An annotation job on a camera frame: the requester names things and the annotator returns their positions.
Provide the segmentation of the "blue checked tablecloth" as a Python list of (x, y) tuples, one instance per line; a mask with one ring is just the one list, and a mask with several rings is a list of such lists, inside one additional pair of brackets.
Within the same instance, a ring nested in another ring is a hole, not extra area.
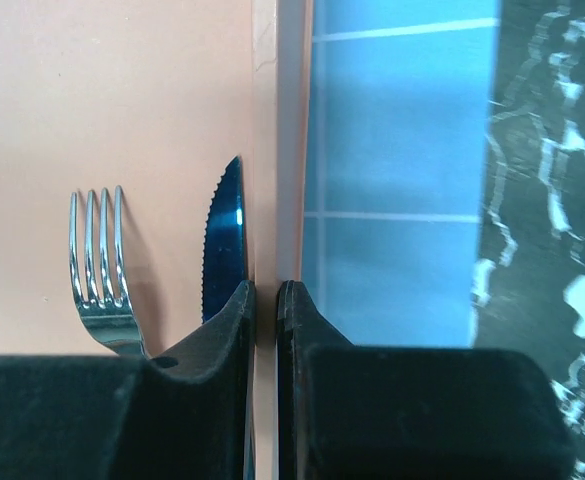
[(314, 5), (302, 278), (361, 344), (467, 347), (496, 1)]

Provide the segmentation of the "silver metal fork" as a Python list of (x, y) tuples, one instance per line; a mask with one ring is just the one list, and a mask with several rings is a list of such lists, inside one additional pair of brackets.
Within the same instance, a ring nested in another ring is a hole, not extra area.
[(68, 260), (73, 301), (87, 333), (117, 355), (148, 355), (127, 282), (123, 189), (93, 190), (85, 202), (84, 240), (78, 242), (78, 201), (70, 197)]

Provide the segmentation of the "orange plastic tray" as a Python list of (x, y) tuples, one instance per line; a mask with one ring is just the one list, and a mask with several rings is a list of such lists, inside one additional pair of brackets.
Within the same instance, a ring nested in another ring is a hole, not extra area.
[(301, 273), (309, 1), (0, 1), (0, 354), (94, 354), (68, 265), (71, 195), (123, 190), (148, 350), (201, 320), (209, 204), (243, 164), (257, 287), (255, 473), (278, 475), (276, 296)]

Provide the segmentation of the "blue patterned knife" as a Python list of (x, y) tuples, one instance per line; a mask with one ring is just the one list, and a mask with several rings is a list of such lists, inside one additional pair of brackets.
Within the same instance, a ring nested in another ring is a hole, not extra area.
[(214, 191), (203, 244), (202, 320), (211, 320), (247, 278), (242, 163), (234, 157)]

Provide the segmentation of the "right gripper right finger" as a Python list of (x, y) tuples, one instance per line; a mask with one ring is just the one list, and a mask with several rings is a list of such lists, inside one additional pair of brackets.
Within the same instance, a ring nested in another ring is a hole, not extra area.
[(567, 479), (572, 437), (543, 370), (503, 349), (362, 346), (305, 285), (278, 293), (283, 479)]

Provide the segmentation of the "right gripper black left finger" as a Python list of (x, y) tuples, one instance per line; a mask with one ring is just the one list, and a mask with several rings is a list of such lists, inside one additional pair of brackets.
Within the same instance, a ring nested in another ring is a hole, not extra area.
[(245, 479), (255, 288), (154, 359), (0, 356), (0, 479)]

